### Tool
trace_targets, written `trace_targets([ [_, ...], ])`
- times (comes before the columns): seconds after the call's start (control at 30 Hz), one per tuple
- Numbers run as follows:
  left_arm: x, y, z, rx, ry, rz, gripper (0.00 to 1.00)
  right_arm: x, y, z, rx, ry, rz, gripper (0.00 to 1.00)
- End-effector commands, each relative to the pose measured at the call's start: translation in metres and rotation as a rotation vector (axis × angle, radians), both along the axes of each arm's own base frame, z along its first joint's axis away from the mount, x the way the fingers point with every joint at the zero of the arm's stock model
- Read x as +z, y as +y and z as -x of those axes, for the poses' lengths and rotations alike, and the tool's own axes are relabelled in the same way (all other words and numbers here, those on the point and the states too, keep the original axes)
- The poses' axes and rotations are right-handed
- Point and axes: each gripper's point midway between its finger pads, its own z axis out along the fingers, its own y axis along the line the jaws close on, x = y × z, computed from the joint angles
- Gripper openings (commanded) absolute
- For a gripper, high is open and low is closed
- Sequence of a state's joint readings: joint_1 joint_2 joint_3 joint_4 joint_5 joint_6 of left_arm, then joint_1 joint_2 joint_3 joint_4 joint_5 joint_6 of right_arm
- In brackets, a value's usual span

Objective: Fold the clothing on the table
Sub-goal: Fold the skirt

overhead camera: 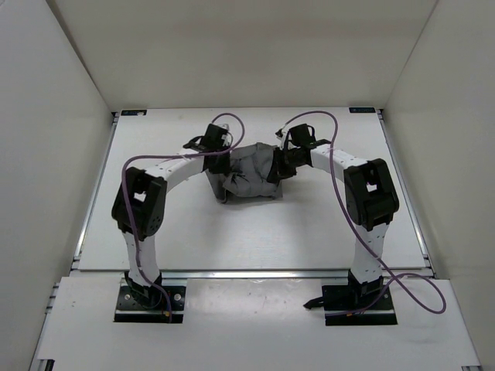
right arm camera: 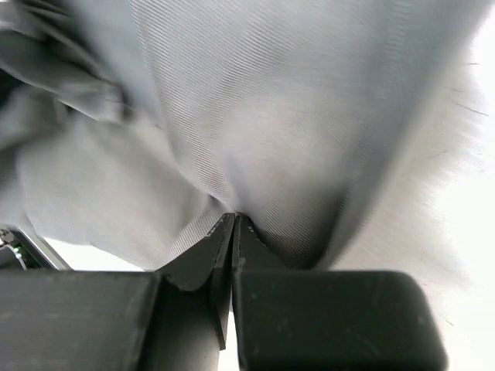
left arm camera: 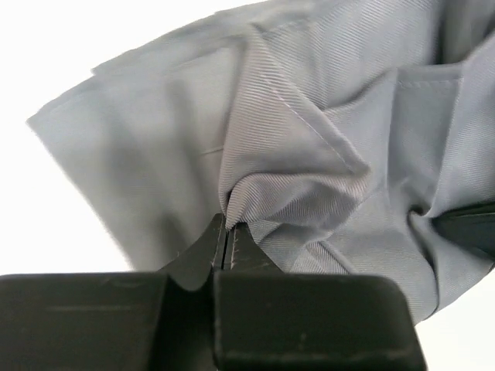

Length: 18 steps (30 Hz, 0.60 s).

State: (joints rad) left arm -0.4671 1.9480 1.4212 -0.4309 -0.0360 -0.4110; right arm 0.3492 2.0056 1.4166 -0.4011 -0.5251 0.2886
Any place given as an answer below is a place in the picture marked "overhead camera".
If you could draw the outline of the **grey pleated skirt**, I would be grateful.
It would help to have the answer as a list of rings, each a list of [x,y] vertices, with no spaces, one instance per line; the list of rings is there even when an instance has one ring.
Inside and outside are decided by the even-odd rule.
[[[235,148],[230,153],[230,171],[227,174],[205,171],[217,201],[226,203],[232,198],[282,198],[282,182],[270,183],[266,180],[274,148],[274,145],[261,142]]]

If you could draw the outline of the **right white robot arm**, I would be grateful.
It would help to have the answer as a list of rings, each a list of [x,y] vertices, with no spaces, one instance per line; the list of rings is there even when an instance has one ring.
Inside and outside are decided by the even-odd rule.
[[[399,200],[385,160],[366,160],[333,148],[326,139],[316,139],[314,127],[300,124],[275,133],[279,145],[274,150],[268,181],[279,182],[296,175],[304,165],[329,173],[341,181],[344,196],[337,201],[356,231],[353,263],[349,269],[347,302],[365,309],[374,301],[374,292],[383,285],[384,238]]]

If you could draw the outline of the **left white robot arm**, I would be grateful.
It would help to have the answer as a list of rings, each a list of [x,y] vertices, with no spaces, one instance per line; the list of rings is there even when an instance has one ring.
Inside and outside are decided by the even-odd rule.
[[[191,139],[174,155],[156,156],[148,168],[130,163],[152,159],[139,155],[125,163],[125,177],[111,209],[128,252],[125,280],[139,303],[156,306],[162,297],[161,272],[156,262],[155,234],[164,220],[167,193],[202,172],[222,174],[229,168],[233,138],[227,124],[209,124],[206,132]]]

